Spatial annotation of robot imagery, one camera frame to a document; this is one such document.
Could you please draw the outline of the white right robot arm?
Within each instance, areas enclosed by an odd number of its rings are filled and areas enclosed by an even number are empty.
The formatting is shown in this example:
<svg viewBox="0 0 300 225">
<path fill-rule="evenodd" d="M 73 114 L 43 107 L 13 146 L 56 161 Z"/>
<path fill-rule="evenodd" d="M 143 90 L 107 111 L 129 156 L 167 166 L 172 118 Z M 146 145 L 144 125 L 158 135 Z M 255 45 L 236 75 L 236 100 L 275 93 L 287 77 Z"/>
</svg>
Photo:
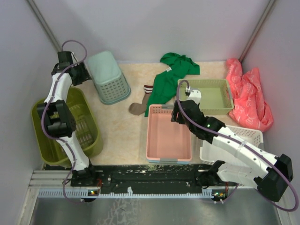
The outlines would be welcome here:
<svg viewBox="0 0 300 225">
<path fill-rule="evenodd" d="M 218 159 L 210 168 L 210 182 L 216 186 L 234 182 L 256 189 L 264 198 L 279 202 L 292 188 L 292 160 L 285 154 L 276 156 L 242 139 L 222 121 L 205 116 L 194 100 L 176 101 L 172 122 L 186 125 L 198 139 L 218 147 L 244 163 L 232 165 Z"/>
</svg>

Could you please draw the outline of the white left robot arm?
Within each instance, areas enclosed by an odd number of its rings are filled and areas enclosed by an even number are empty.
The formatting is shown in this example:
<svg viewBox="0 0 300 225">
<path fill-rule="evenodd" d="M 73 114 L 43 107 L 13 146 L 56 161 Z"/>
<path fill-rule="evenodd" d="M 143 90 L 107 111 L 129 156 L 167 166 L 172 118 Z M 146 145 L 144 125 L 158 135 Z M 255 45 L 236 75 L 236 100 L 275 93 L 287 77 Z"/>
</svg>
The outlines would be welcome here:
<svg viewBox="0 0 300 225">
<path fill-rule="evenodd" d="M 68 91 L 91 79 L 83 61 L 75 61 L 72 52 L 58 52 L 58 63 L 52 71 L 52 85 L 44 103 L 38 104 L 42 131 L 55 140 L 71 162 L 71 185 L 92 186 L 98 180 L 89 158 L 76 137 L 76 121 L 67 106 Z"/>
</svg>

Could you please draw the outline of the light blue laundry basket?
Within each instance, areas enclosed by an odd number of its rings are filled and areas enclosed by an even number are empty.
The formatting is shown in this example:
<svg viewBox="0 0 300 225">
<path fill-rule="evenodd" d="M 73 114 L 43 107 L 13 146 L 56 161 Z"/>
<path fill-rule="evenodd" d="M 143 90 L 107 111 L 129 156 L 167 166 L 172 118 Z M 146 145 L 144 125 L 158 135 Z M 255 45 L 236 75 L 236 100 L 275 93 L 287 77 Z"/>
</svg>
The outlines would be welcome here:
<svg viewBox="0 0 300 225">
<path fill-rule="evenodd" d="M 89 57 L 87 64 L 103 104 L 112 105 L 129 97 L 131 88 L 110 51 L 103 51 Z"/>
</svg>

